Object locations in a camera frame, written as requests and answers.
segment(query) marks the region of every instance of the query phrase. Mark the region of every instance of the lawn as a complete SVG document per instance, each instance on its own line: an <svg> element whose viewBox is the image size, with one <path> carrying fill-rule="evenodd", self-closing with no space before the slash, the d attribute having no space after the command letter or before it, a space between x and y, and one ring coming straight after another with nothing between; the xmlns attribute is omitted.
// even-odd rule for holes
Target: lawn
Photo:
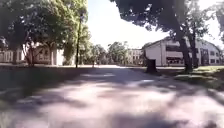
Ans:
<svg viewBox="0 0 224 128"><path fill-rule="evenodd" d="M46 88L55 88L92 68L0 67L0 107Z"/></svg>
<svg viewBox="0 0 224 128"><path fill-rule="evenodd" d="M224 90L224 66L205 66L195 69L189 74L179 72L171 76L174 76L176 80L190 84L202 85L220 91Z"/></svg>
<svg viewBox="0 0 224 128"><path fill-rule="evenodd" d="M133 70L145 72L145 67L130 67ZM191 73L184 73L180 67L158 67L158 73L152 74L174 78L175 80L187 82L193 85L201 85L224 91L224 66L203 66Z"/></svg>

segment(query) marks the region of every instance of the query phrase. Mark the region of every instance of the sky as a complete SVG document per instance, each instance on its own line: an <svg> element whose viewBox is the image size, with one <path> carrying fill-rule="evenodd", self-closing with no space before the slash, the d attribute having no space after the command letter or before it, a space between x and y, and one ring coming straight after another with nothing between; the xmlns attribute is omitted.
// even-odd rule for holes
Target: sky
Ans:
<svg viewBox="0 0 224 128"><path fill-rule="evenodd" d="M201 9L205 9L223 0L200 0ZM141 48L145 43L160 40L167 33L161 31L147 31L143 27L133 25L120 18L115 3L109 0L88 0L88 26L91 32L91 42L101 44L107 48L115 41L128 41L129 48ZM209 34L204 39L224 48L219 37L219 24L217 20L208 21Z"/></svg>

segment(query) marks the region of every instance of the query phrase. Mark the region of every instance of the road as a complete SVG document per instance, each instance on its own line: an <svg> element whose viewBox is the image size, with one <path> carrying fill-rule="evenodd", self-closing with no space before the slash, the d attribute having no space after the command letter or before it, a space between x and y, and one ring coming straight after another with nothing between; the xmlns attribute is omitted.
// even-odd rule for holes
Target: road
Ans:
<svg viewBox="0 0 224 128"><path fill-rule="evenodd" d="M100 66L19 101L1 128L223 128L223 94Z"/></svg>

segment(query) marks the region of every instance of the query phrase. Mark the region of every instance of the foliage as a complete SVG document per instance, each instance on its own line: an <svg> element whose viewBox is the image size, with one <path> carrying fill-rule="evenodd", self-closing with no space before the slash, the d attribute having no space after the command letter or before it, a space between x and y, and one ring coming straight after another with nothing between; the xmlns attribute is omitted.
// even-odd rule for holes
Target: foliage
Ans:
<svg viewBox="0 0 224 128"><path fill-rule="evenodd" d="M122 63L126 59L126 44L121 42L114 42L109 45L108 55L115 63Z"/></svg>
<svg viewBox="0 0 224 128"><path fill-rule="evenodd" d="M121 18L151 30L152 26L164 32L173 31L180 43L185 60L185 70L192 70L184 31L181 25L185 22L185 0L110 0L115 1Z"/></svg>
<svg viewBox="0 0 224 128"><path fill-rule="evenodd" d="M224 2L219 3L219 5L216 5L215 8L216 16L220 24L221 40L224 42Z"/></svg>
<svg viewBox="0 0 224 128"><path fill-rule="evenodd" d="M201 11L198 0L186 0L186 5L186 18L182 26L190 42L193 66L194 68L198 68L196 39L208 33L208 25L205 22L211 18L207 15L210 9Z"/></svg>
<svg viewBox="0 0 224 128"><path fill-rule="evenodd" d="M85 0L3 0L0 6L0 16L7 14L0 19L0 35L12 49L23 45L66 49L77 38L80 10L87 20Z"/></svg>

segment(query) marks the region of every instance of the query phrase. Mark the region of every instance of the building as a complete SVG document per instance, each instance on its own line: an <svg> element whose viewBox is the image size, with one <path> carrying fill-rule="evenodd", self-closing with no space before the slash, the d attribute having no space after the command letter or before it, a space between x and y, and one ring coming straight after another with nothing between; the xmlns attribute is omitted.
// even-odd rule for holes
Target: building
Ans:
<svg viewBox="0 0 224 128"><path fill-rule="evenodd" d="M63 50L53 49L50 52L49 48L38 46L33 52L35 64L51 64L51 65L63 65L64 56ZM17 50L17 63L26 63L26 57L31 58L31 52L24 51L21 49ZM0 52L0 63L12 63L13 62L13 51L4 50Z"/></svg>
<svg viewBox="0 0 224 128"><path fill-rule="evenodd" d="M127 61L128 64L141 64L141 49L128 49L127 51Z"/></svg>
<svg viewBox="0 0 224 128"><path fill-rule="evenodd" d="M199 65L219 65L221 64L221 54L218 47L205 40L196 41L197 58ZM179 42L174 42L166 37L162 40L150 43L144 47L145 55L148 59L155 59L156 66L183 66L184 60Z"/></svg>

